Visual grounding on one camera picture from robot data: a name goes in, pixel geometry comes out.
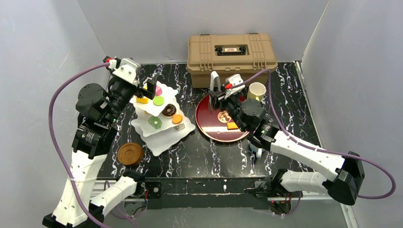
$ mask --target toolbox lid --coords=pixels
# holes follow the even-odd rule
[[[254,73],[276,69],[277,59],[268,34],[200,35],[189,38],[187,68],[191,74]]]

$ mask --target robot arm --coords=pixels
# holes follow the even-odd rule
[[[136,192],[137,183],[142,180],[141,175],[128,171],[111,188],[90,199],[98,172],[117,133],[114,122],[133,95],[153,99],[158,78],[148,78],[147,89],[144,89],[136,80],[139,64],[128,58],[106,57],[104,62],[110,63],[107,69],[113,76],[107,90],[92,83],[84,86],[78,94],[76,109],[80,114],[70,166],[83,204],[101,222],[120,201]],[[44,217],[42,224],[49,228],[98,227],[81,209],[69,179],[58,206],[52,214]]]
[[[210,90],[212,107],[227,111],[241,131],[249,132],[248,140],[256,148],[285,155],[315,170],[315,172],[279,170],[270,183],[263,183],[261,188],[257,187],[259,194],[270,193],[274,189],[282,193],[304,190],[328,194],[340,203],[354,205],[365,177],[362,162],[312,151],[299,144],[303,143],[318,149],[320,147],[296,137],[294,139],[297,143],[293,142],[278,125],[270,123],[265,117],[266,110],[259,101],[239,100],[238,92],[244,85],[234,89],[231,87],[242,82],[240,75],[233,75],[227,78],[226,84],[222,86],[223,92]]]

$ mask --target white scalloped tray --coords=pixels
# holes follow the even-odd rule
[[[183,117],[185,117],[175,98],[172,99],[172,101],[169,104],[173,104],[176,107],[177,114],[181,114]],[[144,137],[148,137],[152,134],[157,134],[158,132],[165,131],[171,127],[177,126],[177,124],[174,124],[172,122],[172,118],[168,119],[165,118],[162,114],[159,114],[158,118],[160,118],[162,126],[159,129],[155,129],[148,123],[148,118],[152,116],[151,114],[147,114],[139,108],[136,108],[136,113],[138,116],[137,120],[140,124],[141,130],[143,131]]]
[[[133,96],[132,99],[130,100],[130,103],[134,105],[134,107],[141,108],[142,110],[148,112],[149,114],[153,116],[158,116],[163,109],[171,102],[171,100],[178,94],[178,91],[175,89],[172,89],[171,87],[168,87],[165,84],[162,84],[157,81],[157,86],[161,87],[163,94],[161,95],[164,98],[164,104],[161,106],[156,106],[154,105],[152,100],[149,100],[147,104],[142,104],[139,102],[136,102],[136,97]]]
[[[154,156],[160,156],[162,152],[168,150],[172,145],[176,144],[179,140],[196,129],[196,126],[192,124],[186,116],[183,117],[182,123],[185,123],[186,126],[182,130],[177,130],[176,127],[171,127],[157,134],[144,137],[138,119],[131,121],[131,125],[135,128],[136,132],[140,135],[147,147],[153,152]]]

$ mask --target brown round lid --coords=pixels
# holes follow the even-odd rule
[[[143,160],[143,157],[143,149],[134,142],[124,144],[117,152],[117,159],[123,165],[138,165]]]

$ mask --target label on toolbox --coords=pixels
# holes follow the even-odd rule
[[[225,52],[236,52],[236,51],[238,51],[238,49],[237,48],[224,48],[224,51]]]

